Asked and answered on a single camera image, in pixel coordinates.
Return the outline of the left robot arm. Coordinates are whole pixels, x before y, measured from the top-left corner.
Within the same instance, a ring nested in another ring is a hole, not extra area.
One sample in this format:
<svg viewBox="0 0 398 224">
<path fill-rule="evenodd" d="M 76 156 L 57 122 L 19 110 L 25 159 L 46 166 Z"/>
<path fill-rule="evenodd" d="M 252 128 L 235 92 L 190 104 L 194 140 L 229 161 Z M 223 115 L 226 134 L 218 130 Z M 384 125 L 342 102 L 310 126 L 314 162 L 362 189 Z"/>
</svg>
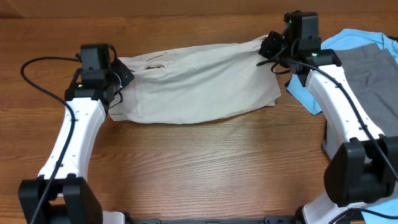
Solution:
<svg viewBox="0 0 398 224">
<path fill-rule="evenodd" d="M 115 98 L 134 75 L 111 44 L 85 44 L 80 62 L 56 99 L 65 107 L 62 127 L 36 179 L 23 180 L 18 197 L 27 223 L 132 223 L 127 212 L 102 209 L 86 178 L 97 133 Z"/>
</svg>

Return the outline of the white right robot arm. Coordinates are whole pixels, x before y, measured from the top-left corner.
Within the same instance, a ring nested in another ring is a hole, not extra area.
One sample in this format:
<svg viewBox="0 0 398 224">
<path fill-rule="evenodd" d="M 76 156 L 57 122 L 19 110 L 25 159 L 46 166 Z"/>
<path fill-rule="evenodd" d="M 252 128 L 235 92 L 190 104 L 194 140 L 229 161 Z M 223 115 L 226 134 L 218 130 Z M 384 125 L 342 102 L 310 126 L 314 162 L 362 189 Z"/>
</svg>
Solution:
<svg viewBox="0 0 398 224">
<path fill-rule="evenodd" d="M 353 212 L 397 198 L 397 138 L 387 137 L 363 110 L 332 49 L 322 49 L 318 14 L 284 16 L 282 33 L 270 32 L 259 54 L 265 63 L 296 74 L 319 103 L 336 136 L 337 152 L 325 170 L 325 189 L 293 216 L 269 216 L 266 223 L 336 223 Z"/>
</svg>

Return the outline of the beige shorts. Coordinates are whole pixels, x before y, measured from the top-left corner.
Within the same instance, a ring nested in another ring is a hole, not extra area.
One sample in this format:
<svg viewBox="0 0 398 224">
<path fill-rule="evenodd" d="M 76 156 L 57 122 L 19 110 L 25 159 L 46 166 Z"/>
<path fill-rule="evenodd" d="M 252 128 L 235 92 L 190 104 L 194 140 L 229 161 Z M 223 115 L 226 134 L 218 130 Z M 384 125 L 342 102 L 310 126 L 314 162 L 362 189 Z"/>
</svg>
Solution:
<svg viewBox="0 0 398 224">
<path fill-rule="evenodd" d="M 281 95 L 270 65 L 257 66 L 265 38 L 163 50 L 121 61 L 134 75 L 111 103 L 114 121 L 194 124 L 273 106 Z"/>
</svg>

